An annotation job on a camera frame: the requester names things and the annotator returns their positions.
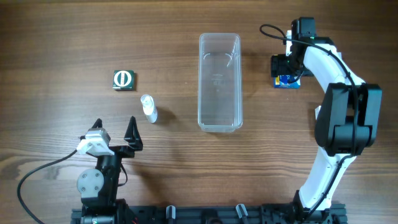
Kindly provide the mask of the blue VapoDrops box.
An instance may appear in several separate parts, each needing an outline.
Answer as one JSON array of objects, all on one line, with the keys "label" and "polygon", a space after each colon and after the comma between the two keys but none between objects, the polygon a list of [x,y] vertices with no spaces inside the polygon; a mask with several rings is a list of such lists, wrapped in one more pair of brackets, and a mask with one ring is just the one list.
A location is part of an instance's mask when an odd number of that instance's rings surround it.
[{"label": "blue VapoDrops box", "polygon": [[291,88],[298,89],[300,88],[300,80],[295,82],[295,77],[291,75],[279,75],[274,77],[274,88]]}]

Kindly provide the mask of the dark green ointment box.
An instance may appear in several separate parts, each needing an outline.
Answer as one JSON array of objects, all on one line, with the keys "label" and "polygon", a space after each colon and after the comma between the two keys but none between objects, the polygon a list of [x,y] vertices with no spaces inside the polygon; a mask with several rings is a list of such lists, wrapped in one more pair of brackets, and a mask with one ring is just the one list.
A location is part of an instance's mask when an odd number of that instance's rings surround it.
[{"label": "dark green ointment box", "polygon": [[115,70],[113,76],[114,90],[133,90],[135,73],[133,70]]}]

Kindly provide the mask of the white green caplets box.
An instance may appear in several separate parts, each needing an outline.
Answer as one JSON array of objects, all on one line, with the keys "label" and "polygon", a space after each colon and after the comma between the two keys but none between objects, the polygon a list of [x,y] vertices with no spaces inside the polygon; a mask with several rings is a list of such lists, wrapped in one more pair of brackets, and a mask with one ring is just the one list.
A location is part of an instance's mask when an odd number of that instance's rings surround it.
[{"label": "white green caplets box", "polygon": [[317,108],[315,108],[315,119],[318,119],[318,114],[320,112],[321,106],[318,106]]}]

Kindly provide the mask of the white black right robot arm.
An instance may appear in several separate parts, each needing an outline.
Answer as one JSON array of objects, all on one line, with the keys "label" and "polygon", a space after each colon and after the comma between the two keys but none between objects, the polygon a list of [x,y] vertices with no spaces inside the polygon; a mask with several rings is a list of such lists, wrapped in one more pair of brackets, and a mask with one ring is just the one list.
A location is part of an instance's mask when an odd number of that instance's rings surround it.
[{"label": "white black right robot arm", "polygon": [[315,162],[285,215],[290,222],[320,223],[332,216],[331,199],[348,166],[375,141],[382,90],[351,71],[334,42],[317,35],[312,17],[293,20],[279,39],[286,52],[271,57],[275,84],[312,75],[325,92],[315,112]]}]

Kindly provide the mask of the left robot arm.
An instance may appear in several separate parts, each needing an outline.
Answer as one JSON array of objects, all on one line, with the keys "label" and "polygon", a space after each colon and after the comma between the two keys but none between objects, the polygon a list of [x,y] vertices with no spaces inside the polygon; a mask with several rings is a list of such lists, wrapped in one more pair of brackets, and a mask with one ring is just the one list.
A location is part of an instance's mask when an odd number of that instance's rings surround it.
[{"label": "left robot arm", "polygon": [[136,119],[131,117],[127,126],[124,146],[110,146],[111,138],[97,119],[92,128],[80,137],[77,146],[79,154],[88,154],[97,159],[93,169],[83,171],[76,186],[83,204],[80,210],[73,210],[72,223],[127,224],[138,223],[137,215],[124,199],[117,199],[121,172],[125,172],[122,159],[133,158],[136,151],[143,149]]}]

